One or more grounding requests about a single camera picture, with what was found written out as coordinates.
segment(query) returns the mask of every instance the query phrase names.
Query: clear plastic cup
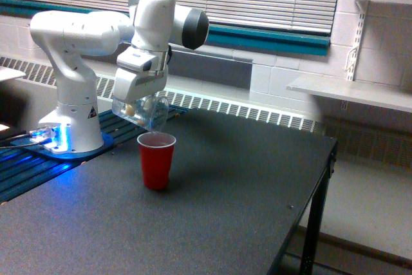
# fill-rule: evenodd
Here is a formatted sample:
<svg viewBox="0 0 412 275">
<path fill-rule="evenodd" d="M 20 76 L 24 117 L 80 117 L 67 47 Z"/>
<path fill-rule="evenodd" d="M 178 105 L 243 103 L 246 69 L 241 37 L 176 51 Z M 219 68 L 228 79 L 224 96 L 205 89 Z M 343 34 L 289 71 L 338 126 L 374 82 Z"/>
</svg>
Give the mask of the clear plastic cup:
<svg viewBox="0 0 412 275">
<path fill-rule="evenodd" d="M 137 138 L 143 182 L 147 188 L 162 190 L 169 183 L 176 138 L 162 132 L 147 132 Z"/>
<path fill-rule="evenodd" d="M 127 104 L 113 99 L 111 110 L 148 131 L 161 131 L 169 115 L 169 103 L 164 96 L 150 95 Z"/>
</svg>

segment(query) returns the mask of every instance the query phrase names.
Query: cable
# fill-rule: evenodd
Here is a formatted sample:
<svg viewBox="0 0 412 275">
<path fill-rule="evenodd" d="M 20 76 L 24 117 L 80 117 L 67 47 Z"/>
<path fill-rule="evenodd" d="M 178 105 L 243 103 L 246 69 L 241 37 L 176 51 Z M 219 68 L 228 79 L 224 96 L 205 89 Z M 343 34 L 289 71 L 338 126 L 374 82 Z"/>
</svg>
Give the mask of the cable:
<svg viewBox="0 0 412 275">
<path fill-rule="evenodd" d="M 44 141 L 37 142 L 37 143 L 30 143 L 30 144 L 21 144 L 21 145 L 16 145 L 16 146 L 1 146 L 0 149 L 6 149 L 6 148 L 10 148 L 10 149 L 13 149 L 13 148 L 22 148 L 22 147 L 39 145 L 39 144 L 42 144 L 42 143 L 44 143 Z"/>
<path fill-rule="evenodd" d="M 25 137 L 29 137 L 30 135 L 28 133 L 25 133 L 23 135 L 15 135 L 14 137 L 10 137 L 10 138 L 5 138 L 4 140 L 0 141 L 0 144 L 3 144 L 5 142 L 9 142 L 9 141 L 13 141 L 17 138 L 25 138 Z"/>
</svg>

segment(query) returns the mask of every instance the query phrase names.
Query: plastic cup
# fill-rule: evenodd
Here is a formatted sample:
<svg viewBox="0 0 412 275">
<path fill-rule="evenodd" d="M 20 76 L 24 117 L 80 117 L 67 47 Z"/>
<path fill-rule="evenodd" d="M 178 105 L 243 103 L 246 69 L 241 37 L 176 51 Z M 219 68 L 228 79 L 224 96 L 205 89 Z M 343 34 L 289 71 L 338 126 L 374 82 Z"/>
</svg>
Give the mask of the plastic cup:
<svg viewBox="0 0 412 275">
<path fill-rule="evenodd" d="M 169 183 L 169 171 L 176 138 L 162 132 L 148 132 L 137 138 L 147 188 L 162 190 Z"/>
</svg>

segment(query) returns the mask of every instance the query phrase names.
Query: warning label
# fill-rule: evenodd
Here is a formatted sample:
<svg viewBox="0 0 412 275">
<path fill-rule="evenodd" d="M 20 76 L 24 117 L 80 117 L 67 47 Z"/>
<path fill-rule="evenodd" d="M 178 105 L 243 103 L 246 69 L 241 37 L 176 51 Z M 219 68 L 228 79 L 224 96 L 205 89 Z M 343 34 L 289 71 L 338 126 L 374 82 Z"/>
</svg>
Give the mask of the warning label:
<svg viewBox="0 0 412 275">
<path fill-rule="evenodd" d="M 93 117 L 95 117 L 95 116 L 97 116 L 97 113 L 96 113 L 95 107 L 92 106 L 92 107 L 91 107 L 91 110 L 90 110 L 90 113 L 89 113 L 88 119 L 91 119 L 91 118 L 93 118 Z"/>
</svg>

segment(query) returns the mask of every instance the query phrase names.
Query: floor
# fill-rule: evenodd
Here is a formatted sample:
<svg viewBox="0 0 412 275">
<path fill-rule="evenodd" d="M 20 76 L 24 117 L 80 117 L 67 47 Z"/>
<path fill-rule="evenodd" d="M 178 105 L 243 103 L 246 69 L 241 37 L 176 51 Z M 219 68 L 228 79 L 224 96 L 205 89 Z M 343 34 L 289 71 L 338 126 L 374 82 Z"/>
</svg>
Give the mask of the floor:
<svg viewBox="0 0 412 275">
<path fill-rule="evenodd" d="M 303 242 L 304 234 L 298 231 L 287 248 L 288 254 L 283 258 L 277 274 L 298 274 Z M 380 258 L 372 258 L 324 242 L 318 243 L 316 262 L 314 275 L 412 275 L 412 265 L 399 267 Z"/>
</svg>

